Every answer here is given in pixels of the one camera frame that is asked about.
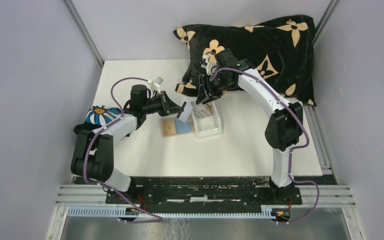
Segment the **white credit card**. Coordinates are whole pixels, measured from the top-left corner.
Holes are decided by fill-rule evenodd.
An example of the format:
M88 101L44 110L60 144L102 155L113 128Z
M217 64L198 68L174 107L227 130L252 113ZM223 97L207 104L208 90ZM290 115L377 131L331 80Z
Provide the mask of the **white credit card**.
M180 120L181 122L183 123L186 123L189 121L189 117L191 115L191 113L193 112L193 105L191 102L184 102L181 106L181 110L182 112L179 112L177 115L176 115L176 118L178 120Z

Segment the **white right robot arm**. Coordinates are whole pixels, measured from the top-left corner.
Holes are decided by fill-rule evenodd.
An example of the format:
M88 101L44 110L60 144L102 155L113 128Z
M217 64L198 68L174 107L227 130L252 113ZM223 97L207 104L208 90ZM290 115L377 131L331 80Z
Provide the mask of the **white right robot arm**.
M299 148L300 136L304 135L309 145L309 134L304 128L303 106L291 103L274 90L248 60L238 60L227 48L202 55L201 66L205 73L198 77L196 104L207 104L220 99L223 90L239 87L247 92L268 116L264 132L267 143L273 150L273 168L269 179L269 199L282 204L296 183L292 174L292 152Z

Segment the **clear plastic card box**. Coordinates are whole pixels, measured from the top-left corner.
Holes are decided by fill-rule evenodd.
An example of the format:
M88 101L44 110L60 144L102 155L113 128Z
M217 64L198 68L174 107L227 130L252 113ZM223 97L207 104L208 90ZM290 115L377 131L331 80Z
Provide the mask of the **clear plastic card box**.
M205 118L198 118L193 111L191 113L193 126L194 126L194 134L198 139L223 133L222 121L216 106L216 102L212 101L207 104L209 104L212 107L212 110L213 110L212 116L205 117Z

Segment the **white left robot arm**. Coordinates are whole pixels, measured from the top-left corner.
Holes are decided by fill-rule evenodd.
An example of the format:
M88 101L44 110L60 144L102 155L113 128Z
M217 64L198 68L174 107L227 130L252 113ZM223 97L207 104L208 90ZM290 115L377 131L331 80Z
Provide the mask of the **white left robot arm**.
M118 190L118 197L127 204L136 200L138 191L131 186L132 177L114 166L115 143L139 129L147 115L181 115L186 106L176 104L163 90L154 96L149 96L149 91L143 84L133 85L123 115L118 115L113 121L97 129L80 130L70 165L73 175L84 177L86 181L95 180L110 189Z

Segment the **beige leather card holder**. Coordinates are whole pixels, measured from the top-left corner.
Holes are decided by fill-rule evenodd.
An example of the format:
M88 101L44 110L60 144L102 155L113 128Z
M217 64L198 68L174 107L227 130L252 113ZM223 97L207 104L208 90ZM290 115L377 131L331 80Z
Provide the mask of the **beige leather card holder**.
M173 116L161 118L159 120L159 127L162 138L190 134L195 131L193 122L182 122L181 120Z

